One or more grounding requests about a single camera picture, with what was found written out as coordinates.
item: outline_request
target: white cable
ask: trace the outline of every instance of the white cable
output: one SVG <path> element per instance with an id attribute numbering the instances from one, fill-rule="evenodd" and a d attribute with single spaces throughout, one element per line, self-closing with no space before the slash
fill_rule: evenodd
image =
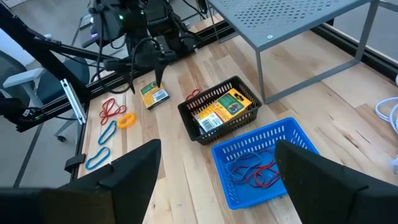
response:
<path id="1" fill-rule="evenodd" d="M 398 75 L 396 76 L 396 84 L 398 86 Z M 398 134 L 398 116 L 394 118 L 394 114 L 398 111 L 398 103 L 391 109 L 389 116 L 382 114 L 379 110 L 380 106 L 391 101 L 398 101 L 398 96 L 380 101 L 375 105 L 374 111 L 379 118 L 390 123 L 393 130 Z M 390 167 L 395 174 L 398 173 L 398 156 L 390 162 Z"/>

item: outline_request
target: orange rubber band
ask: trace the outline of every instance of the orange rubber band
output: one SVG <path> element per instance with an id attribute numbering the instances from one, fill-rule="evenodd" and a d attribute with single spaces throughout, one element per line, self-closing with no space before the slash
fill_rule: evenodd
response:
<path id="1" fill-rule="evenodd" d="M 118 128 L 126 128 L 136 122 L 136 115 L 133 113 L 128 113 L 124 115 L 117 123 Z"/>

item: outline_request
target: gray metal table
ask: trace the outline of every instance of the gray metal table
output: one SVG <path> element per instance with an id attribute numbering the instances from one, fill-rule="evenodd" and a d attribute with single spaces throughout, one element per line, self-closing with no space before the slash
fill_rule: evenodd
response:
<path id="1" fill-rule="evenodd" d="M 357 53 L 352 61 L 266 97 L 260 57 L 263 50 L 368 2 L 371 2 L 371 5 Z M 262 100 L 271 103 L 359 63 L 369 38 L 379 0 L 208 0 L 208 3 L 256 51 Z"/>

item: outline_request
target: yellow card package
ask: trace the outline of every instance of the yellow card package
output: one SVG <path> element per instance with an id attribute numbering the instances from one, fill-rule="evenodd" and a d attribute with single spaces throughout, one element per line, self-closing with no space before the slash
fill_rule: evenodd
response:
<path id="1" fill-rule="evenodd" d="M 195 115 L 200 127 L 208 132 L 245 112 L 252 102 L 234 88 Z"/>
<path id="2" fill-rule="evenodd" d="M 157 87 L 156 82 L 153 81 L 141 89 L 141 96 L 144 100 L 145 107 L 150 110 L 153 107 L 159 105 L 161 102 L 169 99 L 169 94 L 164 89 L 163 83 L 160 84 L 160 88 Z"/>

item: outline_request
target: wooden tabletop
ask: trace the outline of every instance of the wooden tabletop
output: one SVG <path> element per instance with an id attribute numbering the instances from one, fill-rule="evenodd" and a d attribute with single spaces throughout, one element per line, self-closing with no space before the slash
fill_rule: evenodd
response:
<path id="1" fill-rule="evenodd" d="M 210 24 L 205 20 L 194 29 Z M 351 56 L 325 39 L 312 32 L 303 33 L 262 53 L 266 92 L 277 93 L 350 59 Z M 211 155 L 213 144 L 201 146 L 189 140 L 177 105 L 192 90 L 206 90 L 234 75 L 261 98 L 254 51 L 241 37 L 207 45 L 167 67 L 163 80 L 170 99 L 150 111 L 145 109 L 140 94 L 133 95 L 131 91 L 122 95 L 103 94 L 91 101 L 82 149 L 87 157 L 100 148 L 97 140 L 107 125 L 100 125 L 98 114 L 110 97 L 126 105 L 127 112 L 137 115 L 137 121 L 127 129 L 118 130 L 106 144 L 111 149 L 106 162 L 151 139 L 162 141 L 158 181 L 144 223 L 300 223 L 289 196 L 249 209 L 230 210 Z M 140 90 L 154 80 L 151 72 L 135 80 L 134 86 Z M 393 83 L 361 63 L 263 105 L 257 120 L 215 144 L 291 116 L 323 157 L 398 184 L 388 166 L 397 154 L 396 135 L 373 110 L 379 100 L 396 95 L 398 89 Z M 88 173 L 81 165 L 79 177 Z"/>

